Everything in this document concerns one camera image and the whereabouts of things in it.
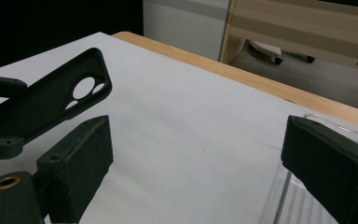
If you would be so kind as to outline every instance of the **transparent plastic tray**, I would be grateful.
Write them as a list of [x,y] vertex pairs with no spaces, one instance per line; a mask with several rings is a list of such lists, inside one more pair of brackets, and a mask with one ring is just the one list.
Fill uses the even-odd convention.
[[[304,118],[322,123],[358,143],[358,132],[313,114]],[[336,224],[304,184],[281,163],[274,176],[259,224]]]

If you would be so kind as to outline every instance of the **white wall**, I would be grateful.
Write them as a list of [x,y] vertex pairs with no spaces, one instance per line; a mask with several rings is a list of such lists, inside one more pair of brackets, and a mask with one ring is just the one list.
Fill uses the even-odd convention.
[[230,0],[144,0],[144,35],[218,60]]

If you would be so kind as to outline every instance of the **white tabletop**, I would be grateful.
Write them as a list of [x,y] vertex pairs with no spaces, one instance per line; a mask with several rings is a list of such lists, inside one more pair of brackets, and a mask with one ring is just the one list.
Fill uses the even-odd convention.
[[112,93],[0,161],[0,175],[34,173],[36,159],[78,124],[109,115],[115,161],[81,223],[258,223],[287,117],[314,112],[104,34],[2,67],[0,76],[30,85],[92,47],[103,53]]

